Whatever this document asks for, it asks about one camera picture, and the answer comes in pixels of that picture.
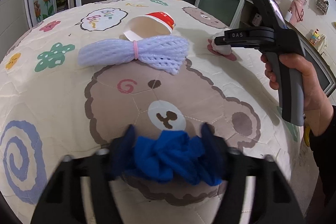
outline paper cup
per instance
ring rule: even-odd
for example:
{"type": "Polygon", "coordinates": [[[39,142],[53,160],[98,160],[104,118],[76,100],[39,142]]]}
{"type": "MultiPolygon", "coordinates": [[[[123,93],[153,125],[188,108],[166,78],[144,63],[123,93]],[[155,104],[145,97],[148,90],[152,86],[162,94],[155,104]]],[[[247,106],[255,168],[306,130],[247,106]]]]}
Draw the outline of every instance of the paper cup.
{"type": "Polygon", "coordinates": [[[124,28],[124,35],[130,41],[139,41],[156,35],[171,34],[175,26],[174,20],[164,12],[154,12],[132,18],[124,28]]]}

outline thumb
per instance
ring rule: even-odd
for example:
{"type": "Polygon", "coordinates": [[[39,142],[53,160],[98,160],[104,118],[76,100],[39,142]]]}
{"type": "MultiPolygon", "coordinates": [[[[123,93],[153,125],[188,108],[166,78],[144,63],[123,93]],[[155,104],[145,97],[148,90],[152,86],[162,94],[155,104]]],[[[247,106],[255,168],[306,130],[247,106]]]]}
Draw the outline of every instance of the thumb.
{"type": "Polygon", "coordinates": [[[307,61],[303,56],[295,53],[281,54],[279,60],[290,69],[297,69],[305,76],[310,76],[314,72],[312,63],[307,61]]]}

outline human hand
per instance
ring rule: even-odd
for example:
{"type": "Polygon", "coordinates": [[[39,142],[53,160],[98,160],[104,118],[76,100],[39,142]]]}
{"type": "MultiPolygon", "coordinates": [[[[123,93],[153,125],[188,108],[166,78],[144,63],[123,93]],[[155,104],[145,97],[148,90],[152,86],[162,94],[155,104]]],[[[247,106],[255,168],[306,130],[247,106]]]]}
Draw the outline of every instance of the human hand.
{"type": "MultiPolygon", "coordinates": [[[[279,83],[275,73],[272,71],[271,63],[268,62],[264,54],[261,56],[261,60],[265,63],[265,75],[270,80],[269,86],[274,90],[278,90],[279,83]]],[[[321,135],[329,126],[334,116],[334,109],[320,87],[313,64],[298,54],[282,54],[279,56],[279,60],[288,68],[296,69],[302,73],[304,113],[314,135],[321,135]]]]}

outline yellow flower print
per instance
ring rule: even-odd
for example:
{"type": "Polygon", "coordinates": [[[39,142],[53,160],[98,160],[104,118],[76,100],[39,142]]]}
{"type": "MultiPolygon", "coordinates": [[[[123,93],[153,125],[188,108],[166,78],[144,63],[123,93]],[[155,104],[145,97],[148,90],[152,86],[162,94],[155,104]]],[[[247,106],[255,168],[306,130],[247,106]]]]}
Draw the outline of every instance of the yellow flower print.
{"type": "Polygon", "coordinates": [[[14,54],[14,55],[10,58],[9,62],[7,63],[7,65],[6,65],[6,69],[11,69],[11,68],[14,66],[14,64],[17,62],[17,60],[20,58],[20,56],[21,56],[21,53],[20,53],[20,52],[14,54]]]}

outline blue spiral print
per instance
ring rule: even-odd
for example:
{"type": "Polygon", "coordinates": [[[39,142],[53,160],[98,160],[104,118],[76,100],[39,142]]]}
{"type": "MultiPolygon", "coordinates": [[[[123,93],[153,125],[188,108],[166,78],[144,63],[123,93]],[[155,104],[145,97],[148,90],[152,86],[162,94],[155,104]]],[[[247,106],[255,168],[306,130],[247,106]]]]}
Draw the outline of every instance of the blue spiral print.
{"type": "Polygon", "coordinates": [[[2,144],[3,137],[5,136],[8,129],[12,127],[17,127],[22,129],[29,137],[31,141],[31,147],[34,150],[34,158],[36,161],[36,178],[35,184],[30,190],[21,190],[12,180],[11,175],[9,173],[8,165],[15,177],[17,177],[20,181],[25,181],[27,179],[28,167],[29,167],[29,157],[27,147],[24,145],[23,141],[20,140],[17,136],[12,137],[5,148],[5,152],[3,155],[3,166],[5,169],[6,178],[8,184],[13,189],[15,195],[21,199],[23,202],[29,204],[37,204],[40,195],[43,192],[44,187],[47,184],[47,175],[45,171],[45,164],[42,156],[42,141],[38,132],[36,131],[36,127],[27,122],[27,121],[10,121],[0,139],[0,145],[2,144]],[[7,162],[7,150],[11,143],[14,143],[18,149],[20,150],[20,154],[22,157],[22,165],[20,168],[15,166],[14,155],[11,153],[9,156],[9,164],[7,162]]]}

